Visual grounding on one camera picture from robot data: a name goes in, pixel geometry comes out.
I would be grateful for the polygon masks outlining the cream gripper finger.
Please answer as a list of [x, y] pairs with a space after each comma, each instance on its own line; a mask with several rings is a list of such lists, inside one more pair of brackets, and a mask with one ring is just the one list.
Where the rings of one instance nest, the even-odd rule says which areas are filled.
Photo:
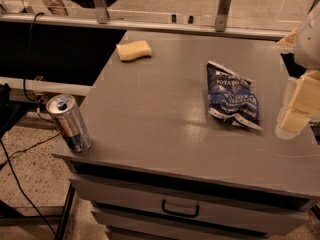
[[320, 110], [320, 71], [308, 69], [293, 81], [280, 127], [299, 134]]
[[288, 35], [276, 43], [276, 47], [279, 49], [281, 54], [289, 54], [293, 52], [297, 32], [297, 28], [293, 29]]

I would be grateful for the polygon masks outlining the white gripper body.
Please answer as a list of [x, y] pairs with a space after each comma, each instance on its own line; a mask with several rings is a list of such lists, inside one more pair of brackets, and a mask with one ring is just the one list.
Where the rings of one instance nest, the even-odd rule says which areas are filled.
[[298, 28], [294, 58], [307, 69], [320, 69], [320, 4], [308, 13]]

